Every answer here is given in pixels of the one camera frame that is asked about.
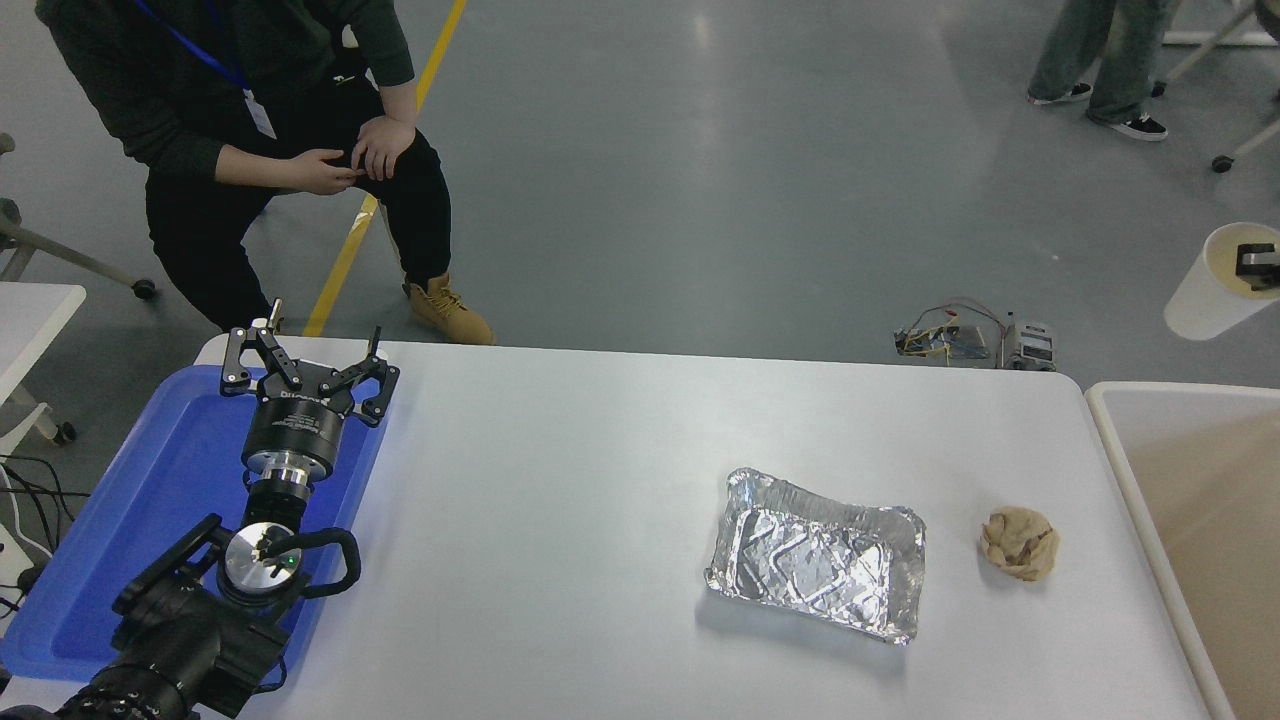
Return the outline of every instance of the sneaker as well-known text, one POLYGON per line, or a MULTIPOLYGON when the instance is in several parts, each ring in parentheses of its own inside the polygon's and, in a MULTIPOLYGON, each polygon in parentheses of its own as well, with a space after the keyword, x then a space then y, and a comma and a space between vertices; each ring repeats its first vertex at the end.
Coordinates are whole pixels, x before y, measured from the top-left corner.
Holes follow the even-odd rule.
POLYGON ((495 338, 489 324, 475 310, 462 304, 458 293, 449 288, 449 274, 408 284, 408 305, 413 315, 444 333, 449 342, 462 345, 493 345, 495 338))
POLYGON ((1080 100, 1088 100, 1093 95, 1093 86, 1087 82, 1078 82, 1071 92, 1061 97, 1055 97, 1053 100, 1041 100, 1039 97, 1032 97, 1032 94, 1027 94, 1027 101, 1032 105, 1057 105, 1059 102, 1079 102, 1080 100))
POLYGON ((1147 142, 1160 142, 1161 140, 1169 137, 1169 131, 1165 129, 1165 126, 1151 119, 1151 115, 1147 114, 1143 114, 1133 120, 1129 120, 1128 123, 1116 123, 1116 124, 1103 123, 1103 124, 1106 124, 1108 128, 1121 135, 1126 135, 1134 140, 1143 140, 1147 142))

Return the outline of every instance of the black jacket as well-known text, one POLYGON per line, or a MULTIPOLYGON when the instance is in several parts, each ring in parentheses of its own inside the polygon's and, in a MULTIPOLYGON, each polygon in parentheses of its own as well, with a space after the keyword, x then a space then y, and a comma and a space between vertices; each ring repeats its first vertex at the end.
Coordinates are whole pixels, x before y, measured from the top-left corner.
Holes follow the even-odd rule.
MULTIPOLYGON (((413 79, 392 0, 212 0, 227 32, 206 0, 146 1, 224 65, 234 53, 255 99, 269 109, 324 81, 334 63, 333 33, 346 24, 379 85, 413 79)), ((218 154, 234 137, 219 129, 252 122, 243 91, 136 0, 37 0, 36 15, 108 132, 154 170, 211 179, 218 154)))

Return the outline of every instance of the aluminum foil tray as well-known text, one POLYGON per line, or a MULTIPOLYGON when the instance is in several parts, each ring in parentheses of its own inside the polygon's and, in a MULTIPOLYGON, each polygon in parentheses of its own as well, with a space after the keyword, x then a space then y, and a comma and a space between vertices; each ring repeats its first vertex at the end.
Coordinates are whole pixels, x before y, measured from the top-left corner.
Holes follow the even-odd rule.
POLYGON ((741 468, 728 477, 707 584, 906 644, 924 584, 924 521, 909 507, 844 505, 741 468))

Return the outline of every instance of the brown paper ball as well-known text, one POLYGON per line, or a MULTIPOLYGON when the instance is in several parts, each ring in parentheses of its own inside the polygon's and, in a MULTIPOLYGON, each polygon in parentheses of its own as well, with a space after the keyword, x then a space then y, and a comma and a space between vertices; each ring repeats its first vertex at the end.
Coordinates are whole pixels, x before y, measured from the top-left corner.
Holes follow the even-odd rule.
POLYGON ((1057 530, 1027 507, 997 507, 982 527, 982 553, 1006 575, 1034 582, 1053 570, 1057 530))

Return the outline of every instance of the boot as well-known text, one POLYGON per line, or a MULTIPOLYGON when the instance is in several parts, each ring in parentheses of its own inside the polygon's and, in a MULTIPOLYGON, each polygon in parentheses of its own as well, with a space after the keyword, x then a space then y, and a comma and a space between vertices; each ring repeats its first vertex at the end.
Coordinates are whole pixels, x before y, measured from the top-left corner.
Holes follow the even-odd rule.
POLYGON ((493 331, 475 310, 449 288, 449 273, 426 281, 426 290, 408 284, 408 305, 419 320, 444 333, 449 342, 493 345, 493 331))

